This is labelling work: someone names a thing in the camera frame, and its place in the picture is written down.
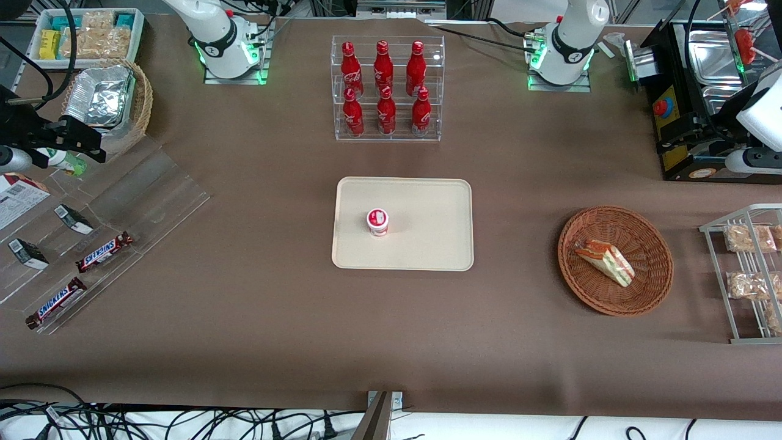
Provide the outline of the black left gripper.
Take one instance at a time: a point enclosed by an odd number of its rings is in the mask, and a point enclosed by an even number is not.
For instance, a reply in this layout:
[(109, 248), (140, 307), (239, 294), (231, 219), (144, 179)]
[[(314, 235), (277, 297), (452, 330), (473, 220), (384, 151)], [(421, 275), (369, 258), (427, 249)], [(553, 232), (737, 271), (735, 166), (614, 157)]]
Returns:
[(687, 112), (671, 122), (673, 133), (692, 133), (688, 139), (657, 141), (657, 154), (684, 152), (687, 161), (715, 161), (745, 146), (745, 129), (737, 111), (719, 111), (709, 119)]

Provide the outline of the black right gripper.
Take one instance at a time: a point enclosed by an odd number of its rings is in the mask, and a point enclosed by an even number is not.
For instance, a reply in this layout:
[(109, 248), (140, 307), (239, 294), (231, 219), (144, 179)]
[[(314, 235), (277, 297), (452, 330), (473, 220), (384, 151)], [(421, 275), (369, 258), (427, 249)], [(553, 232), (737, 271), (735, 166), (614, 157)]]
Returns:
[(61, 164), (81, 164), (86, 156), (98, 163), (106, 162), (101, 148), (101, 133), (73, 116), (62, 116), (58, 122), (40, 117), (30, 104), (12, 105), (17, 98), (8, 87), (1, 86), (1, 166), (2, 168), (47, 168), (50, 156), (39, 149), (56, 149), (62, 139)]

